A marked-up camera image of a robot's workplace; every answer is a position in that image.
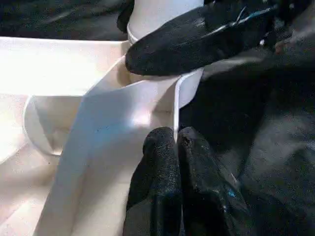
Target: white plastic tray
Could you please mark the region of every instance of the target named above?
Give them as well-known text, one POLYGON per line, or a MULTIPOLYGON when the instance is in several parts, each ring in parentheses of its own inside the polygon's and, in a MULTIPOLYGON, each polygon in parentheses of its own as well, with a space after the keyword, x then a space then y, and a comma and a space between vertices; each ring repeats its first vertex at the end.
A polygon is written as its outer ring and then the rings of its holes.
POLYGON ((194 97, 202 69, 143 80, 124 61, 84 96, 34 235, 121 235, 146 135, 169 126, 176 137, 179 108, 194 97))

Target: white plastic part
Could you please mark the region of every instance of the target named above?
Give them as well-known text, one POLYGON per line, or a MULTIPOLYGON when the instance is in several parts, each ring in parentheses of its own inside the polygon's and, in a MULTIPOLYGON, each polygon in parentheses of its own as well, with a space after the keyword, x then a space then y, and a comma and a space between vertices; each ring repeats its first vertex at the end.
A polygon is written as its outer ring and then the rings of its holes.
POLYGON ((74 122, 80 96, 32 96, 26 102, 23 128, 42 153, 59 157, 74 122))
POLYGON ((127 26, 128 39, 133 44, 169 20, 203 4, 204 0, 135 0, 127 26))
POLYGON ((124 61, 84 96, 35 236, 121 235, 146 135, 161 126, 177 134, 179 108, 194 97, 202 69, 174 78, 133 75, 133 83, 124 61))
POLYGON ((56 169, 24 136, 26 100, 0 94, 0 236, 33 234, 56 169))
POLYGON ((128 41, 0 37, 0 93, 82 96, 123 56, 128 41))

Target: black fabric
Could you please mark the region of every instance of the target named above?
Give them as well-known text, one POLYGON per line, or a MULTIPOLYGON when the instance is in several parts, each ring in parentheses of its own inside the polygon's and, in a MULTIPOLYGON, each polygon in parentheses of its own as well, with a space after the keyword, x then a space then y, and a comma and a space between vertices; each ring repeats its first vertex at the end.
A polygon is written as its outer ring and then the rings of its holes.
POLYGON ((239 180, 259 236, 315 235, 315 60, 299 46, 212 76, 180 114, 239 180))
POLYGON ((117 18, 127 0, 2 0, 0 36, 126 40, 117 18))
POLYGON ((214 152, 193 128, 178 138, 187 235, 254 236, 255 227, 237 183, 220 172, 214 152))
POLYGON ((125 236, 178 236, 182 192, 173 131, 155 129, 143 145, 143 158, 130 184, 125 236))

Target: white cup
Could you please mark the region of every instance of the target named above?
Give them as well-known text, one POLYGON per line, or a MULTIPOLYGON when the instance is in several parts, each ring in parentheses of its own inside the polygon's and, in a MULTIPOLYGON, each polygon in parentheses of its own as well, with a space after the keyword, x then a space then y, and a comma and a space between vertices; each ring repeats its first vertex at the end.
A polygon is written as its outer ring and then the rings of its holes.
POLYGON ((129 41, 135 43, 175 17, 203 6, 203 3, 204 0, 135 0, 127 26, 129 41))

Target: gloved hand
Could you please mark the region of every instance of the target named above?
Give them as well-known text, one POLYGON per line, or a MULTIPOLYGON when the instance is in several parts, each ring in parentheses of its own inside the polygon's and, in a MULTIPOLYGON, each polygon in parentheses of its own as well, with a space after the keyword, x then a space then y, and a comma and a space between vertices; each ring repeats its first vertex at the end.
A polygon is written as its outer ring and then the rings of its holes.
MULTIPOLYGON (((311 1, 206 0, 204 7, 174 18, 136 42, 126 55, 126 67, 139 75, 180 75, 259 44, 273 49, 276 30, 281 32, 275 17, 289 23, 311 1)), ((130 0, 118 18, 123 32, 133 5, 130 0)))
POLYGON ((131 179, 124 235, 178 236, 185 231, 189 236, 255 235, 237 182, 227 169, 219 170, 207 141, 185 128, 175 145, 173 131, 158 128, 147 136, 131 179))

